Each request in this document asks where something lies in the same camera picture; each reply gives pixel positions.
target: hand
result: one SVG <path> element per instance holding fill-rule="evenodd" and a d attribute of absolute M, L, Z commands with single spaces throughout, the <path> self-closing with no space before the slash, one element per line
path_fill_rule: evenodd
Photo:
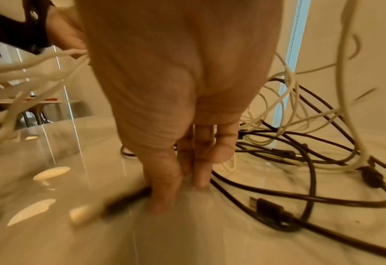
<path fill-rule="evenodd" d="M 46 32 L 49 41 L 62 50 L 87 49 L 74 7 L 49 7 L 46 19 Z"/>
<path fill-rule="evenodd" d="M 153 212 L 174 202 L 182 175 L 204 188 L 212 164 L 232 157 L 241 113 L 270 69 L 281 2 L 76 2 L 120 139 L 152 186 Z"/>

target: white wall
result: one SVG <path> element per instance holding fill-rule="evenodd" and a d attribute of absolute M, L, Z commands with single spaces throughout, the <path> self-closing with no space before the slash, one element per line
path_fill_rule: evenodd
<path fill-rule="evenodd" d="M 340 12 L 344 0 L 312 0 L 296 71 L 317 68 L 335 61 L 341 31 Z M 348 63 L 347 95 L 378 87 L 367 103 L 352 108 L 357 125 L 386 132 L 386 1 L 361 0 L 355 19 L 362 50 Z M 334 68 L 300 75 L 301 85 L 337 106 Z"/>

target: black sleeve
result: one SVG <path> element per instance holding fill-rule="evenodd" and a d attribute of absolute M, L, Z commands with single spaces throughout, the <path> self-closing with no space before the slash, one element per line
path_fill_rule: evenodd
<path fill-rule="evenodd" d="M 51 45 L 46 33 L 50 6 L 53 6 L 50 0 L 23 0 L 24 22 L 0 15 L 0 42 L 33 54 L 41 53 Z"/>

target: glossy table surface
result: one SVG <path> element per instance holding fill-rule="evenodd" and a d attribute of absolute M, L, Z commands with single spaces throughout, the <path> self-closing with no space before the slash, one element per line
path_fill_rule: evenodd
<path fill-rule="evenodd" d="M 335 132 L 320 132 L 345 143 Z M 344 152 L 305 140 L 337 158 Z M 368 133 L 371 153 L 386 162 L 386 136 Z M 122 158 L 111 117 L 88 117 L 31 127 L 0 145 L 0 265 L 239 265 L 239 264 L 386 264 L 386 259 L 355 250 L 309 231 L 284 234 L 241 212 L 215 188 L 192 188 L 186 179 L 174 208 L 152 216 L 147 200 L 120 215 L 78 229 L 71 208 L 130 190 L 142 181 L 135 158 Z M 232 180 L 289 192 L 306 193 L 305 168 L 284 167 L 238 154 Z M 62 174 L 38 175 L 59 168 Z M 226 186 L 246 203 L 250 193 Z M 356 173 L 318 172 L 320 196 L 380 200 L 386 195 L 366 187 Z M 299 215 L 301 201 L 264 197 Z M 386 247 L 386 209 L 316 204 L 310 221 Z"/>

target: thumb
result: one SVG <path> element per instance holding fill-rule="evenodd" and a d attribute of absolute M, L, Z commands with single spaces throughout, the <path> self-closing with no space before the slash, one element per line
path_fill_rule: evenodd
<path fill-rule="evenodd" d="M 163 213 L 170 209 L 182 182 L 182 173 L 174 149 L 132 150 L 143 164 L 146 181 L 152 188 L 150 210 Z"/>

